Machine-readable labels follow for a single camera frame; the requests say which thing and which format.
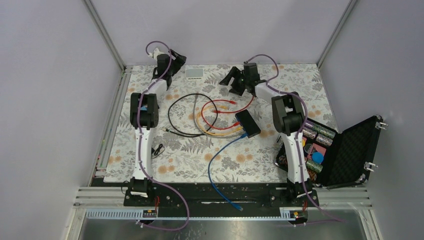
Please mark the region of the black network switch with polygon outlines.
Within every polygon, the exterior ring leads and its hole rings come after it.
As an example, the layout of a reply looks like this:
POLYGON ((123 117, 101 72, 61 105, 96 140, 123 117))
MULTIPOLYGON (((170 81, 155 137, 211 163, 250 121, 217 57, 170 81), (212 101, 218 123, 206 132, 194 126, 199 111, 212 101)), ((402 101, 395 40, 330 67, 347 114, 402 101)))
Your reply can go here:
POLYGON ((255 137, 261 133, 260 127, 247 109, 237 112, 235 118, 244 130, 244 135, 247 138, 255 137))

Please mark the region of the white small switch box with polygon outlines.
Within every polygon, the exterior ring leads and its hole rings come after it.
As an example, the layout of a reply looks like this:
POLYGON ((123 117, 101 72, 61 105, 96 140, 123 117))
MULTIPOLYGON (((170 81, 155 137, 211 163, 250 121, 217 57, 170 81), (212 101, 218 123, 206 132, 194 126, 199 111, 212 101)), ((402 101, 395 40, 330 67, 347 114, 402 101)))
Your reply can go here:
POLYGON ((201 79, 204 76, 203 68, 188 68, 185 70, 185 77, 187 79, 201 79))

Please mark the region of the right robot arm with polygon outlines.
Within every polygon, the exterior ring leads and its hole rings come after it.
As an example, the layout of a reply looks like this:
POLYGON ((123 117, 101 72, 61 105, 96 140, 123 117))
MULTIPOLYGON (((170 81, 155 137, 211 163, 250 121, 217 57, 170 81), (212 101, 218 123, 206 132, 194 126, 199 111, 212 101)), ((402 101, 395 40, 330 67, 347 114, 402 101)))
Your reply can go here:
POLYGON ((230 85, 230 93, 242 96, 247 91, 271 105, 273 125, 282 137, 287 161, 286 198, 293 206, 301 205, 313 192, 301 149, 307 119, 305 102, 297 93, 278 90, 260 79, 256 63, 245 62, 242 70, 232 67, 219 84, 230 85))

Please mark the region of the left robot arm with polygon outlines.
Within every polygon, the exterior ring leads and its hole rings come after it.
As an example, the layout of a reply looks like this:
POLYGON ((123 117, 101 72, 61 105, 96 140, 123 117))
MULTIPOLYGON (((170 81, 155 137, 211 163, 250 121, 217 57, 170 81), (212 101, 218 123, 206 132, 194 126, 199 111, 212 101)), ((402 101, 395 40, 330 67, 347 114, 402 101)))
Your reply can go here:
POLYGON ((157 63, 151 83, 146 89, 130 96, 130 123, 135 132, 135 166, 127 190, 130 197, 136 197, 144 206, 152 204, 155 200, 151 163, 152 142, 159 123, 158 97, 170 88, 172 77, 187 60, 186 56, 172 49, 165 53, 155 48, 148 55, 157 63))

